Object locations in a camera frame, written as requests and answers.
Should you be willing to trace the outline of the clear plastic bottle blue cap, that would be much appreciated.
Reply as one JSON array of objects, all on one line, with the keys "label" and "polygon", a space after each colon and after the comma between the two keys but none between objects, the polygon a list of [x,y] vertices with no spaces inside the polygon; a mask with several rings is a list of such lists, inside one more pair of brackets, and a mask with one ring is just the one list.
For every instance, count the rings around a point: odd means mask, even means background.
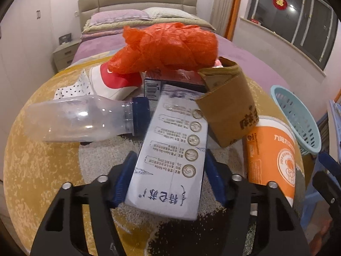
[{"label": "clear plastic bottle blue cap", "polygon": [[111,100],[86,95],[30,105],[25,134],[42,142],[99,142],[115,136],[143,136],[150,123],[146,97]]}]

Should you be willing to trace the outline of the white milk carton box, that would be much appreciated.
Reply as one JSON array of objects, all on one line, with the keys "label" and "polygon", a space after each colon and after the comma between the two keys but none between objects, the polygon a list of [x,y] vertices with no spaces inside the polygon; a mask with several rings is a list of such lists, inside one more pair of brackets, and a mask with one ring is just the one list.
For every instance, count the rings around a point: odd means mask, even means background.
[{"label": "white milk carton box", "polygon": [[164,85],[140,150],[125,204],[181,220],[198,215],[208,123],[201,93]]}]

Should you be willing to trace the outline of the brown paper bag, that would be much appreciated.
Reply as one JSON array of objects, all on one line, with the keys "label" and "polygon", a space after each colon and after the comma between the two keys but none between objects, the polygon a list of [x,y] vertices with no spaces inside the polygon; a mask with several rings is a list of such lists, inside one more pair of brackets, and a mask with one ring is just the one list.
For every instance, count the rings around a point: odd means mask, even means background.
[{"label": "brown paper bag", "polygon": [[207,92],[195,101],[214,141],[226,148],[246,136],[259,122],[257,107],[242,68],[219,57],[220,65],[198,71]]}]

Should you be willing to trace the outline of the white dotted paper piece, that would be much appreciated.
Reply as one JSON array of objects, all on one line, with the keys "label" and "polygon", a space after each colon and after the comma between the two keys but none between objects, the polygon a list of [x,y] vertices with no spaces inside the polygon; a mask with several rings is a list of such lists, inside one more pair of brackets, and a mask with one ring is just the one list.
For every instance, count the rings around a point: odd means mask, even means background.
[{"label": "white dotted paper piece", "polygon": [[71,98],[74,96],[94,95],[94,89],[85,70],[82,70],[77,81],[70,86],[58,88],[53,100]]}]

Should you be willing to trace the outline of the red white paper cup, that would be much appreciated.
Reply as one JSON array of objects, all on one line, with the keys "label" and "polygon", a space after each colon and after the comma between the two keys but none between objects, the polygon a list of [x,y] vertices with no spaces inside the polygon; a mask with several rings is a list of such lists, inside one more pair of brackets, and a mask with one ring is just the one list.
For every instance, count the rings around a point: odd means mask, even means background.
[{"label": "red white paper cup", "polygon": [[142,77],[138,73],[113,73],[109,63],[97,65],[90,70],[90,82],[94,94],[111,100],[125,100],[132,92],[142,86]]}]

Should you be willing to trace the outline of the light blue plastic basket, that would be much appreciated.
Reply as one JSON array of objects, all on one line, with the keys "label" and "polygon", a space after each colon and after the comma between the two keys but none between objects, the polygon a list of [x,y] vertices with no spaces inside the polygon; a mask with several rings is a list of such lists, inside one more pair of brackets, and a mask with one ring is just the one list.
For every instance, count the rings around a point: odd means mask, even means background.
[{"label": "light blue plastic basket", "polygon": [[270,94],[290,123],[301,154],[317,155],[321,151],[321,135],[308,108],[294,93],[282,86],[273,85]]}]

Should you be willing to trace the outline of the orange soy milk cup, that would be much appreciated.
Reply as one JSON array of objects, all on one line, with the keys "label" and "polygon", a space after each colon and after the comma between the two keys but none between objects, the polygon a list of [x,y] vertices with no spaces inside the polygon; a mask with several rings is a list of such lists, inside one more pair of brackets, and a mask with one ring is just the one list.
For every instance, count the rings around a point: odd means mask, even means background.
[{"label": "orange soy milk cup", "polygon": [[275,117],[260,116],[246,136],[247,176],[251,183],[276,182],[290,205],[294,203],[295,137],[291,128]]}]

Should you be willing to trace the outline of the yellow bear round rug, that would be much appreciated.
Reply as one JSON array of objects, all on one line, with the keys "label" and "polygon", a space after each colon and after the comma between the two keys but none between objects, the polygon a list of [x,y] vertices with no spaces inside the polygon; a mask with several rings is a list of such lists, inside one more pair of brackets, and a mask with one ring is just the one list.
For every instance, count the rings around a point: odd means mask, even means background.
[{"label": "yellow bear round rug", "polygon": [[[29,98],[12,125],[4,156],[5,198],[14,228],[27,250],[31,250],[42,218],[62,183],[69,181],[76,186],[90,183],[99,175],[107,174],[113,165],[121,164],[130,150],[138,153],[142,146],[142,140],[129,136],[83,146],[35,142],[24,133],[24,116],[29,105],[52,100],[57,88],[74,83],[82,70],[89,75],[90,68],[108,59],[109,52],[80,60],[52,77]],[[264,91],[250,77],[247,82],[258,114],[276,117],[288,124],[270,97],[270,91]],[[305,175],[297,144],[295,150],[294,210],[301,218]],[[225,149],[214,148],[212,152],[233,172],[246,175],[242,141]],[[215,201],[206,175],[196,221],[157,217],[124,204],[111,213],[127,255],[218,255],[226,233],[224,221],[229,215]]]}]

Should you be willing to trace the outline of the dark framed window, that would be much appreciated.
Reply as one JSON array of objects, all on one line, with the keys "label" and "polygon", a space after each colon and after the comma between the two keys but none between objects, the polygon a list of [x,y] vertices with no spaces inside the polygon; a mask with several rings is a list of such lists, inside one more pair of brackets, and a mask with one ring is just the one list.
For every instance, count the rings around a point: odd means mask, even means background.
[{"label": "dark framed window", "polygon": [[278,10],[273,0],[251,0],[247,19],[290,42],[320,69],[324,69],[338,29],[338,18],[327,0],[286,0]]}]

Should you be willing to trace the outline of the small red box on sill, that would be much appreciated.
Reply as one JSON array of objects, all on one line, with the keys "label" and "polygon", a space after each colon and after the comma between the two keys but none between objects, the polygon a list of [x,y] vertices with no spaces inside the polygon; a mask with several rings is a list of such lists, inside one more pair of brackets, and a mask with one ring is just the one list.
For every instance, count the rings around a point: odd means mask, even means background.
[{"label": "small red box on sill", "polygon": [[251,21],[251,22],[253,22],[253,23],[256,23],[256,24],[258,24],[258,25],[260,25],[260,24],[261,24],[261,22],[260,22],[260,21],[258,21],[258,20],[256,20],[256,19],[251,19],[250,21]]}]

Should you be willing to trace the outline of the red blue small box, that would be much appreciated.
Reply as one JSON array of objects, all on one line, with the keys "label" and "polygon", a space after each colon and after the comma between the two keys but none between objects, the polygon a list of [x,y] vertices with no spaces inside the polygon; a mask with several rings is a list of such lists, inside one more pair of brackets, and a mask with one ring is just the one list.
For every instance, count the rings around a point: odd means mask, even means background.
[{"label": "red blue small box", "polygon": [[149,100],[158,100],[163,85],[168,84],[200,93],[206,92],[203,79],[196,71],[177,70],[170,73],[147,71],[144,76],[144,96]]}]

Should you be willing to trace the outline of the red round window sticker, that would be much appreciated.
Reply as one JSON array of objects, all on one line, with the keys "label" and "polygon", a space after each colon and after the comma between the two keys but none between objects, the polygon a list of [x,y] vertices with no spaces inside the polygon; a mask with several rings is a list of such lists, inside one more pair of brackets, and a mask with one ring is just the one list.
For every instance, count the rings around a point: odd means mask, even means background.
[{"label": "red round window sticker", "polygon": [[273,5],[278,10],[285,10],[287,8],[286,0],[273,0]]}]

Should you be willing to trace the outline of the beige nightstand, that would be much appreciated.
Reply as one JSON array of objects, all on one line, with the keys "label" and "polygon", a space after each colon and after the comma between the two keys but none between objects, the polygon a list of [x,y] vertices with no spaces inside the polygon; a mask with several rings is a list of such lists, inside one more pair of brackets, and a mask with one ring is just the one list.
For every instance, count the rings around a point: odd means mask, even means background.
[{"label": "beige nightstand", "polygon": [[64,70],[71,65],[80,43],[81,40],[76,39],[68,43],[63,43],[55,49],[53,52],[53,60],[57,71]]}]

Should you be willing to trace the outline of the white wardrobe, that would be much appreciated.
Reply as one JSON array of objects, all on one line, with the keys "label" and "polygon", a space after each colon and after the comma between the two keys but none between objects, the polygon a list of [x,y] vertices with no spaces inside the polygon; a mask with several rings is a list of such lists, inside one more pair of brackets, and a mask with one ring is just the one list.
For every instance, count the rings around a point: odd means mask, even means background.
[{"label": "white wardrobe", "polygon": [[1,21],[1,153],[29,97],[54,76],[50,0],[14,0]]}]

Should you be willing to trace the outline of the red plastic bag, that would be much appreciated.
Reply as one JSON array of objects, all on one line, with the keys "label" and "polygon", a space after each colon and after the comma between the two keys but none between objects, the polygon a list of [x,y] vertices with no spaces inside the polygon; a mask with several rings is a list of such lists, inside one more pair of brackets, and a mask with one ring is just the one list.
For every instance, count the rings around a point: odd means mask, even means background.
[{"label": "red plastic bag", "polygon": [[156,69],[163,72],[210,68],[218,57],[218,40],[198,25],[160,23],[144,29],[124,27],[126,45],[108,62],[111,73]]}]

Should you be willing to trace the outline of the beige orange curtain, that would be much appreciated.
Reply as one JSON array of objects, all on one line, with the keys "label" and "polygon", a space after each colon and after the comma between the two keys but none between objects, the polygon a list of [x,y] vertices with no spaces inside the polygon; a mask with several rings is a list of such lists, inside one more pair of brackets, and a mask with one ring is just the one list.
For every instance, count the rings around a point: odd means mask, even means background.
[{"label": "beige orange curtain", "polygon": [[241,0],[213,0],[210,23],[216,33],[232,41]]}]

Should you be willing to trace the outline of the folded beige quilt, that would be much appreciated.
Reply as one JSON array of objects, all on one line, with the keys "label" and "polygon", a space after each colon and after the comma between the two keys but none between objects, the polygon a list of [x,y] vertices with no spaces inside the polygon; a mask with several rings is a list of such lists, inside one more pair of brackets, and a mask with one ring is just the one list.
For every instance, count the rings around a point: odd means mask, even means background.
[{"label": "folded beige quilt", "polygon": [[195,16],[196,19],[184,19],[184,18],[160,18],[160,19],[152,19],[150,21],[122,21],[110,24],[102,24],[102,25],[89,25],[89,20],[85,23],[83,28],[83,32],[81,33],[81,40],[87,41],[90,39],[100,38],[103,36],[109,35],[117,35],[123,33],[123,29],[126,26],[131,28],[147,28],[151,25],[161,24],[161,23],[183,23],[185,25],[197,25],[206,30],[216,31],[216,29],[207,21],[200,19]]}]

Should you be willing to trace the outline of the purple pillow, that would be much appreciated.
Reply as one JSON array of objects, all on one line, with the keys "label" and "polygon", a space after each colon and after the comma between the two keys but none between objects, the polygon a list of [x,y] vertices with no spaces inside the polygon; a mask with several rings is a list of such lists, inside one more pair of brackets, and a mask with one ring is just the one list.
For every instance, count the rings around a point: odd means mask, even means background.
[{"label": "purple pillow", "polygon": [[135,20],[150,21],[152,18],[144,11],[137,9],[110,10],[93,14],[89,21],[89,25],[102,25]]}]

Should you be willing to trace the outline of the bed with purple cover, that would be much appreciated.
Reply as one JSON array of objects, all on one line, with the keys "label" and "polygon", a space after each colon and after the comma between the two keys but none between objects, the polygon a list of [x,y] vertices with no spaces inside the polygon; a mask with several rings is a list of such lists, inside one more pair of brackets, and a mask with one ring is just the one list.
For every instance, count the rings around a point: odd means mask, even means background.
[{"label": "bed with purple cover", "polygon": [[[244,73],[258,83],[264,91],[269,91],[273,85],[288,89],[287,82],[270,66],[248,51],[234,45],[224,37],[218,36],[218,53],[224,58],[237,62]],[[122,33],[81,41],[73,62],[95,56],[100,53],[119,49],[125,44]]]}]

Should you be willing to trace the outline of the white pillow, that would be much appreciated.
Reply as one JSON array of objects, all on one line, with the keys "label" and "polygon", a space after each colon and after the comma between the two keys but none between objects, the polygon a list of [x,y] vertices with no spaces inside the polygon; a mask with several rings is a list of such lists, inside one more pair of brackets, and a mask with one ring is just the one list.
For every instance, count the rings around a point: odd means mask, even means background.
[{"label": "white pillow", "polygon": [[145,12],[152,19],[160,18],[184,18],[184,19],[196,19],[194,15],[187,13],[180,9],[168,8],[168,7],[149,7],[144,9]]}]

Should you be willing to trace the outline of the beige padded headboard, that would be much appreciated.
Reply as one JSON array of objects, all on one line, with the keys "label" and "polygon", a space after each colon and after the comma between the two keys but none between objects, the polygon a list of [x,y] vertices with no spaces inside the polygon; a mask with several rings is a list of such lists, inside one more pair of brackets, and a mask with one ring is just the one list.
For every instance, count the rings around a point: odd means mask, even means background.
[{"label": "beige padded headboard", "polygon": [[80,29],[98,12],[120,9],[144,10],[149,7],[169,7],[192,15],[197,13],[198,0],[78,0]]}]

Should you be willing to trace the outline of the small dark picture frame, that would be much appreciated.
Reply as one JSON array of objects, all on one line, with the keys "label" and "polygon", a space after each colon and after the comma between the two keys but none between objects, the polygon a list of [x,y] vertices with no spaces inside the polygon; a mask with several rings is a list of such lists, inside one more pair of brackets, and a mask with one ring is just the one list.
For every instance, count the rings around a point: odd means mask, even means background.
[{"label": "small dark picture frame", "polygon": [[65,35],[62,35],[58,38],[59,45],[63,45],[64,43],[69,43],[72,41],[72,34],[68,33]]}]

